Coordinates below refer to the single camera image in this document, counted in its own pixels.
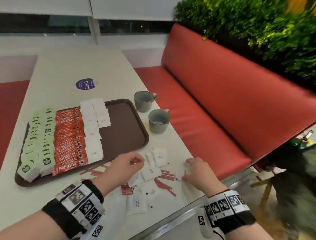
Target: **left hand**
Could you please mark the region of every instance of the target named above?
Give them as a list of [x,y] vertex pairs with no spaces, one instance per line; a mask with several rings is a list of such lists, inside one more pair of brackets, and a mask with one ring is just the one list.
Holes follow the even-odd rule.
[[121,154],[115,158],[104,173],[92,180],[105,197],[115,188],[126,184],[128,180],[144,166],[144,158],[135,152]]

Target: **purple sticker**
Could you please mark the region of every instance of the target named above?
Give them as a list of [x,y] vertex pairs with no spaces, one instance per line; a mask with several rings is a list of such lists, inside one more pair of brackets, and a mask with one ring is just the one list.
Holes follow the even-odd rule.
[[86,79],[82,79],[76,82],[76,87],[78,89],[88,90],[88,89],[95,88],[95,84],[92,78],[86,78]]

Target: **glass panel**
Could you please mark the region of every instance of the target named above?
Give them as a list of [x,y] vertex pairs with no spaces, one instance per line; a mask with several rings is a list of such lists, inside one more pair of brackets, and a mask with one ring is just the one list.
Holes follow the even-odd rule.
[[101,33],[169,33],[174,22],[99,20]]
[[0,13],[0,33],[90,33],[88,18]]

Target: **hand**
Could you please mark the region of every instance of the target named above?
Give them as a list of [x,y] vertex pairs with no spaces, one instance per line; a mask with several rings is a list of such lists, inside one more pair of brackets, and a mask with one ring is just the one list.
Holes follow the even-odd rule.
[[186,162],[191,166],[191,174],[184,175],[182,180],[192,184],[208,198],[227,189],[227,187],[217,179],[209,165],[201,158],[189,158]]
[[121,154],[115,158],[104,173],[92,180],[105,197],[128,180],[144,166],[144,158],[135,152]]

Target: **table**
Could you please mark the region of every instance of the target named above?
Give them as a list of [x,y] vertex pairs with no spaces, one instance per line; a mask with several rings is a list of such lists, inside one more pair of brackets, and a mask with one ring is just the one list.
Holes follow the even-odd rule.
[[[85,78],[93,78],[98,85],[90,90],[77,89],[75,83]],[[73,174],[29,188],[16,185],[14,174],[27,122],[34,110],[76,107],[80,100],[91,98],[103,98],[104,101],[127,98],[134,102],[134,93],[141,90],[147,89],[119,49],[57,49],[39,54],[0,171],[0,212],[3,219],[5,216],[5,221],[0,221],[0,230],[40,210],[58,192],[82,177]],[[152,109],[158,108],[154,102]],[[139,113],[139,116],[150,137],[148,145],[138,150],[141,155],[145,157],[145,153],[154,147],[167,149],[169,165],[164,169],[170,171],[176,171],[185,159],[192,157],[171,124],[164,134],[155,135],[149,131],[148,112]],[[173,187],[176,198],[163,191],[165,196],[159,198],[159,208],[149,209],[146,214],[127,216],[122,226],[124,230],[117,231],[115,239],[129,239],[204,195],[181,181],[175,181]]]

